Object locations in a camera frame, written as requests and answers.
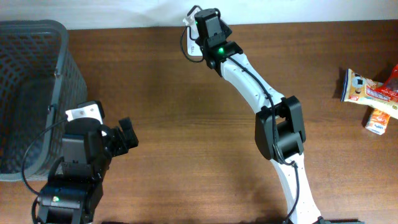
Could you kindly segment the cream rice cracker bag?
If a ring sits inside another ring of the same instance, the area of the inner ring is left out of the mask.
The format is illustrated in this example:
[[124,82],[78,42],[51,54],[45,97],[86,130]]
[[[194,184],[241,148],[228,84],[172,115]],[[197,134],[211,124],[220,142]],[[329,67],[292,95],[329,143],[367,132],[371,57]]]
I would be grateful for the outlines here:
[[340,101],[370,106],[397,119],[397,101],[377,91],[380,86],[382,83],[364,78],[352,69],[347,69]]

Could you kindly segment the red snack bag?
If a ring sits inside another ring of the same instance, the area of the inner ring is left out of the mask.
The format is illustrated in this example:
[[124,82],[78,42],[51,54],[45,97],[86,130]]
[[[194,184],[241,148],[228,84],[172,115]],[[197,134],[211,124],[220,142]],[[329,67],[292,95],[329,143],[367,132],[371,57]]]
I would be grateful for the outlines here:
[[384,83],[378,83],[374,89],[375,98],[381,101],[397,103],[397,65]]

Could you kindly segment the orange Kleenex tissue pack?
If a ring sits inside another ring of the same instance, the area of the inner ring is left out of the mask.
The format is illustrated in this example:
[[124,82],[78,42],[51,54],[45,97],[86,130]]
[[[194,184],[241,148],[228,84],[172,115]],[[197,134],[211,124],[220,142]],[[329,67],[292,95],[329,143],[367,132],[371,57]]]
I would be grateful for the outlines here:
[[375,134],[383,135],[386,132],[391,116],[381,110],[373,109],[365,128]]

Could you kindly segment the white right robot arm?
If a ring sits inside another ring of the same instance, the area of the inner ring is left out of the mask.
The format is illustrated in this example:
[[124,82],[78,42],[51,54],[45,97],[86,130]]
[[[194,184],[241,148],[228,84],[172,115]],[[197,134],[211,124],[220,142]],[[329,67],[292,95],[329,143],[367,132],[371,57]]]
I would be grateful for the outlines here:
[[324,223],[308,183],[304,163],[306,141],[302,105],[285,97],[256,72],[243,49],[228,37],[232,30],[217,8],[193,6],[183,19],[189,44],[195,43],[201,60],[239,91],[255,114],[254,139],[263,157],[271,161],[287,203],[284,223]]

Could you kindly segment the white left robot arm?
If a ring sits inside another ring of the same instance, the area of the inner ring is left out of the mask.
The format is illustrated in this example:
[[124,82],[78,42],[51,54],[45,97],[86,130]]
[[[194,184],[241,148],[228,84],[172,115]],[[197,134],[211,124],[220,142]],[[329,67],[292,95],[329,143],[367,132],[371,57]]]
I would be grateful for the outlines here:
[[65,111],[62,155],[32,204],[33,223],[92,223],[103,196],[103,181],[114,157],[137,147],[130,118],[110,128],[100,101]]

